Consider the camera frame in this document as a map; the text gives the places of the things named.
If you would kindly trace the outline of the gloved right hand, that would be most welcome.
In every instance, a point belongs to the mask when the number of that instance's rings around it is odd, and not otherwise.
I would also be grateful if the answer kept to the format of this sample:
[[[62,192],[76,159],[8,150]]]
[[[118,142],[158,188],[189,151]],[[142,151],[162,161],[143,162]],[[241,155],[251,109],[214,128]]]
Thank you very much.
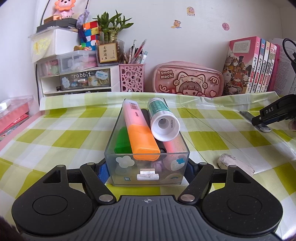
[[[291,120],[288,123],[288,129],[291,130],[291,131],[296,131],[296,119]]]

